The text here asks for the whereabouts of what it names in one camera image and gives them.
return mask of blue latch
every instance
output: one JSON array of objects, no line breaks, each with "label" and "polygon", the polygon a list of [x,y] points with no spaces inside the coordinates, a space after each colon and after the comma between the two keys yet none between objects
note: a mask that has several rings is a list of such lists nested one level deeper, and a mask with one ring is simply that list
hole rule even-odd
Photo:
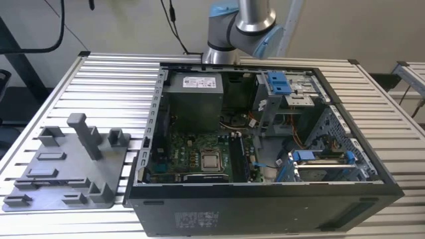
[{"label": "blue latch", "polygon": [[295,151],[292,154],[293,161],[315,160],[316,156],[312,151]]},{"label": "blue latch", "polygon": [[283,72],[269,71],[267,73],[267,81],[271,84],[272,92],[276,95],[291,95],[292,89],[288,84],[285,74]]},{"label": "blue latch", "polygon": [[355,164],[356,162],[356,157],[355,157],[355,154],[352,151],[347,151],[345,152],[345,155],[347,155],[347,163],[348,164]]}]

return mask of metal stand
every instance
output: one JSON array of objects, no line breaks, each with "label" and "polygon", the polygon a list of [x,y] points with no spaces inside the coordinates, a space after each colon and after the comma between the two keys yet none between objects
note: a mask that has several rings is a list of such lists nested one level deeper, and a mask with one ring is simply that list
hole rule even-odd
[{"label": "metal stand", "polygon": [[[14,35],[0,17],[0,48],[20,49]],[[15,68],[21,80],[24,81],[35,100],[43,104],[48,97],[48,90],[43,84],[43,81],[28,61],[24,54],[8,54],[6,55],[12,67]]]}]

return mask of black cable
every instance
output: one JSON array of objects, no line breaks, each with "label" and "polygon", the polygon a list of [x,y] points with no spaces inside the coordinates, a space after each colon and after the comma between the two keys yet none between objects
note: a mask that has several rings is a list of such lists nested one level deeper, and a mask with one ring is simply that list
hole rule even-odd
[{"label": "black cable", "polygon": [[415,118],[415,116],[417,116],[417,113],[419,113],[419,111],[420,111],[420,106],[417,106],[417,108],[415,109],[415,112],[413,112],[413,115],[411,116],[412,118]]},{"label": "black cable", "polygon": [[[44,0],[45,4],[49,6],[49,8],[52,9],[52,11],[55,12],[56,16],[60,17],[59,13],[56,12],[55,8],[52,7],[52,5],[48,3],[47,0]],[[88,51],[87,46],[84,45],[81,39],[77,37],[77,35],[73,33],[73,31],[69,29],[69,27],[65,24],[65,28],[69,31],[69,33],[73,35],[75,39],[77,39],[77,41],[80,42],[81,46],[84,47],[84,49]]]},{"label": "black cable", "polygon": [[65,26],[65,3],[64,0],[60,0],[60,7],[61,7],[61,19],[60,19],[60,34],[59,39],[55,45],[48,48],[41,49],[0,49],[0,55],[4,54],[29,54],[29,53],[48,53],[52,52],[59,48],[61,45],[61,41],[64,39],[64,26]]},{"label": "black cable", "polygon": [[401,106],[401,102],[403,102],[404,99],[405,99],[405,96],[407,96],[407,93],[408,93],[409,89],[411,89],[411,86],[408,86],[407,91],[405,91],[405,94],[404,94],[404,96],[401,97],[401,100],[400,100],[400,102],[399,102],[399,105],[400,105],[400,106]]},{"label": "black cable", "polygon": [[201,64],[203,64],[203,55],[204,53],[199,53],[199,52],[189,52],[188,49],[187,49],[187,46],[184,45],[184,43],[181,42],[181,39],[180,39],[180,35],[179,35],[179,31],[177,31],[177,27],[176,27],[176,11],[175,11],[175,7],[173,7],[173,1],[169,0],[169,4],[171,4],[171,7],[169,7],[169,13],[171,13],[171,17],[168,17],[168,14],[167,14],[167,10],[165,10],[165,5],[164,5],[164,1],[161,0],[161,5],[163,5],[163,9],[164,9],[164,13],[165,13],[165,17],[167,17],[167,22],[168,22],[168,25],[171,26],[171,29],[172,29],[172,33],[184,49],[184,54],[185,55],[200,55],[201,56]]},{"label": "black cable", "polygon": [[177,41],[179,41],[185,53],[188,53],[188,49],[187,49],[185,45],[183,44],[177,34],[175,33],[175,30],[173,30],[173,27],[172,27],[172,24],[171,24],[171,19],[168,18],[168,13],[167,13],[165,5],[164,5],[164,0],[161,0],[161,5],[163,5],[164,13],[165,13],[167,22],[168,22],[168,25],[169,25],[171,29],[172,29],[173,35],[175,35],[175,37],[176,37],[176,39],[177,39]]}]

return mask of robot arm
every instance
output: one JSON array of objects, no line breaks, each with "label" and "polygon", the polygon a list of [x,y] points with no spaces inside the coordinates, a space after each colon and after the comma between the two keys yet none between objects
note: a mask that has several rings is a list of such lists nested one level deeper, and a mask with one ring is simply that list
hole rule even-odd
[{"label": "robot arm", "polygon": [[207,64],[239,64],[236,49],[259,59],[273,53],[284,29],[268,0],[239,0],[211,6]]}]

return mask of metal rail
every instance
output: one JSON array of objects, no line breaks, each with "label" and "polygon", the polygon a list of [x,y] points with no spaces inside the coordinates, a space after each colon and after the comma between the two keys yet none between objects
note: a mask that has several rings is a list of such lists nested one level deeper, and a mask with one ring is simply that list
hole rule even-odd
[{"label": "metal rail", "polygon": [[[72,132],[65,123],[71,113],[88,116],[88,125],[100,132],[121,127],[132,134],[116,205],[107,210],[0,211],[0,236],[28,238],[145,238],[132,209],[120,203],[131,163],[141,147],[147,112],[160,62],[199,63],[199,56],[95,54],[80,57],[51,97],[0,161],[0,205],[14,188],[40,146],[37,137],[45,125]],[[241,58],[244,65],[319,67],[343,100],[369,144],[407,194],[359,227],[345,233],[303,235],[249,235],[227,238],[355,238],[423,239],[425,237],[425,133],[361,66],[347,60],[276,58],[259,61]]]},{"label": "metal rail", "polygon": [[407,81],[407,83],[419,92],[423,99],[425,98],[425,63],[421,62],[399,62],[393,74]]}]

